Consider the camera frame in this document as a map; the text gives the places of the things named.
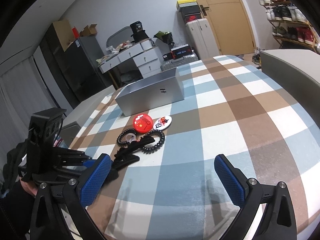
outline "black sleeve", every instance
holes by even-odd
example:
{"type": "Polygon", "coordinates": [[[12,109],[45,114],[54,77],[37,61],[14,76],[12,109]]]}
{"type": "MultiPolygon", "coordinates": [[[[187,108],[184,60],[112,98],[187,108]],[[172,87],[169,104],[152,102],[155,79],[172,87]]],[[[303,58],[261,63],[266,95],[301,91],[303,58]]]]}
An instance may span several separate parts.
{"type": "Polygon", "coordinates": [[[17,181],[5,198],[1,199],[5,216],[10,220],[16,233],[23,237],[30,229],[31,214],[35,199],[17,181]]]}

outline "wooden door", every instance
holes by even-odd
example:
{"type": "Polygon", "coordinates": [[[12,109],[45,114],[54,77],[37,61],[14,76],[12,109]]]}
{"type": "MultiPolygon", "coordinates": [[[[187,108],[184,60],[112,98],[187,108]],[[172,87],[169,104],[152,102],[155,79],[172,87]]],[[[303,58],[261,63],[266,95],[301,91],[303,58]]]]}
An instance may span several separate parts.
{"type": "Polygon", "coordinates": [[[253,53],[255,44],[247,14],[240,0],[197,0],[205,12],[222,55],[253,53]]]}

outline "metal screw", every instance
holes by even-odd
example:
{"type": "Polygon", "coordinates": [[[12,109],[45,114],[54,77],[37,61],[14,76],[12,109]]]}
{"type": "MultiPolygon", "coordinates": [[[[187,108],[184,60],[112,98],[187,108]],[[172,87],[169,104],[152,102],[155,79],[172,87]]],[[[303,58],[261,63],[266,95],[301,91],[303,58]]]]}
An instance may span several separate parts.
{"type": "Polygon", "coordinates": [[[251,185],[256,185],[256,184],[257,184],[257,180],[251,178],[251,179],[249,179],[249,183],[250,183],[251,185]]]}
{"type": "Polygon", "coordinates": [[[70,179],[69,180],[69,185],[74,185],[77,183],[77,180],[76,179],[70,179]]]}
{"type": "Polygon", "coordinates": [[[47,186],[47,184],[45,182],[40,184],[40,188],[45,188],[47,186]]]}
{"type": "Polygon", "coordinates": [[[285,188],[285,187],[287,187],[287,185],[284,183],[284,182],[279,182],[279,186],[281,187],[281,188],[285,188]]]}

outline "black cabinet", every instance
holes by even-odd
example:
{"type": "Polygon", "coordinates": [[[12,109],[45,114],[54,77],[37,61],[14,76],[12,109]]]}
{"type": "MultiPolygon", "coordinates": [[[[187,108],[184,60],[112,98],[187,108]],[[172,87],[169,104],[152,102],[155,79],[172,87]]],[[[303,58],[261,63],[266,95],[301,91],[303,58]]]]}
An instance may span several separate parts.
{"type": "Polygon", "coordinates": [[[80,37],[64,51],[51,24],[40,48],[55,81],[73,108],[112,85],[110,77],[102,75],[98,68],[96,60],[104,54],[94,36],[80,37]]]}

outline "human hand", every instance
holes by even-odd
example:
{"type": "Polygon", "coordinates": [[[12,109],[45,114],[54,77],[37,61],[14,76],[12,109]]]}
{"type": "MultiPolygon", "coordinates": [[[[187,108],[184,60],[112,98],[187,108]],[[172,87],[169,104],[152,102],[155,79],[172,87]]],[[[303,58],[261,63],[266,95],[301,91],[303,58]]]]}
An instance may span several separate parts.
{"type": "Polygon", "coordinates": [[[35,197],[38,192],[38,187],[36,186],[36,184],[33,181],[24,182],[21,180],[22,179],[21,177],[19,178],[20,178],[21,186],[24,189],[24,191],[29,193],[31,196],[35,197]]]}

